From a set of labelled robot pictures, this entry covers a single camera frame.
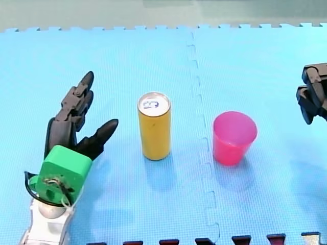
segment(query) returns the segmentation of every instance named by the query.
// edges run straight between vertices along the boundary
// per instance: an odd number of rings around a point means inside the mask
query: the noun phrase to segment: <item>can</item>
[[[137,103],[143,155],[153,161],[170,152],[171,103],[159,92],[150,92]]]

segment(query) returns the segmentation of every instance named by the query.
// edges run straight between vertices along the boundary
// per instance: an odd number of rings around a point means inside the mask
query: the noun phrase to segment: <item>green robot wrist part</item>
[[[84,185],[92,160],[56,145],[45,158],[39,175],[26,173],[27,191],[37,200],[53,206],[71,206]]]

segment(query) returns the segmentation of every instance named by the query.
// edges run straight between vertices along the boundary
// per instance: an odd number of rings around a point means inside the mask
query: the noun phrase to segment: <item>foam floor tile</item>
[[[212,138],[215,117],[228,110],[248,114],[258,137],[242,164],[225,168],[206,153],[212,166],[207,186],[215,196],[217,244],[285,234],[286,244],[303,244],[303,232],[326,237],[327,137],[322,118],[307,126],[295,97],[305,65],[326,62],[325,27],[200,27],[194,33],[202,115]]]

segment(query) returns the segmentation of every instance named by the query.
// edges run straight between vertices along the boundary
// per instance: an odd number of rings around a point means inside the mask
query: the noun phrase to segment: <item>robotic hand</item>
[[[93,80],[90,71],[69,90],[61,110],[48,123],[40,173],[25,172],[25,187],[32,197],[32,220],[19,245],[68,245],[68,224],[92,161],[103,152],[118,126],[118,120],[112,119],[92,137],[77,143],[76,133],[83,127],[93,101]]]
[[[306,123],[318,115],[327,120],[327,63],[306,65],[302,80],[305,85],[298,87],[296,97]]]

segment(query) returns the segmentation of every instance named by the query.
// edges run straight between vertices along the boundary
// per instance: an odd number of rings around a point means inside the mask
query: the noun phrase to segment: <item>pink cup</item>
[[[220,114],[214,121],[214,159],[226,166],[239,164],[257,134],[255,122],[247,115],[237,111]]]

